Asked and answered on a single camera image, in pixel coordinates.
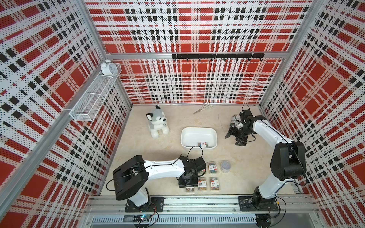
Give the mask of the paper clip box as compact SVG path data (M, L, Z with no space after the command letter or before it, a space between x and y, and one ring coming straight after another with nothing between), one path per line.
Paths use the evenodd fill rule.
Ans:
M207 163L207 168L209 174L216 174L218 172L218 166L217 163L214 161L210 161Z
M186 192L194 192L194 187L186 187L185 191Z
M198 178L198 191L206 191L207 190L207 181L205 177Z
M210 186L212 191L218 191L220 189L219 179L217 177L211 177Z
M206 148L206 147L208 147L208 144L207 144L207 142L199 142L198 146L202 147L202 148Z

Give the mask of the round clear clip tub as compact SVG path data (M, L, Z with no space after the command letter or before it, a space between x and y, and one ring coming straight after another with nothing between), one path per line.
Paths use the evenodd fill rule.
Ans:
M227 160L223 160L223 161L221 162L220 167L221 167L221 171L222 171L223 173L228 173L228 172L230 171L230 169L231 169L232 165L231 165L231 163L230 163L229 161L227 161Z

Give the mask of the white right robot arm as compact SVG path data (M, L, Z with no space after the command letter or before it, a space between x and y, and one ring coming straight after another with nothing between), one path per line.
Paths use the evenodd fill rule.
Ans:
M252 204L256 207L268 205L287 183L294 183L306 174L306 149L303 143L294 141L279 133L263 116L254 116L249 110L233 115L225 138L234 136L236 145L246 146L248 136L260 135L272 148L271 174L256 187Z

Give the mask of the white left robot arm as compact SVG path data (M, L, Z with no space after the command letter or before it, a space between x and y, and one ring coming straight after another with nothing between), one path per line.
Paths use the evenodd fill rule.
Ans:
M180 156L170 161L144 160L136 155L113 171L116 200L130 200L140 207L150 203L150 195L144 185L148 181L176 178L180 188L197 187L198 173L206 169L202 157L189 159Z

